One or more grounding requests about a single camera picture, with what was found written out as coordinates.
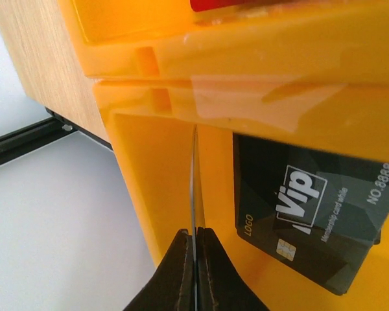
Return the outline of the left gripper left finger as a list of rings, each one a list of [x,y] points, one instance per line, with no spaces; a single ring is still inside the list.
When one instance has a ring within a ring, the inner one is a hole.
[[[126,311],[194,310],[193,240],[179,230],[151,279],[126,306]]]

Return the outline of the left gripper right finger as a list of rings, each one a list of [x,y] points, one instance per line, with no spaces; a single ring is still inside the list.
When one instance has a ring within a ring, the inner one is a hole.
[[[268,310],[242,280],[211,228],[197,229],[196,257],[199,310]]]

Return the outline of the black VIP card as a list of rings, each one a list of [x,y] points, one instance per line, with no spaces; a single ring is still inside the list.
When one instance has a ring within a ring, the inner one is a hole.
[[[198,252],[197,252],[197,234],[198,228],[204,226],[204,207],[202,196],[202,184],[200,173],[200,157],[198,146],[198,126],[193,128],[193,143],[191,156],[191,182],[190,182],[190,199],[191,199],[191,223],[192,223],[192,240],[193,240],[193,262],[194,262],[194,309],[201,310],[198,285]]]

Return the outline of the red card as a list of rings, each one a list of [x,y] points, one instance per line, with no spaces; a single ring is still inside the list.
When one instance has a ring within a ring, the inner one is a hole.
[[[194,12],[205,12],[230,6],[249,7],[255,5],[278,5],[291,2],[290,0],[190,0],[190,5]]]

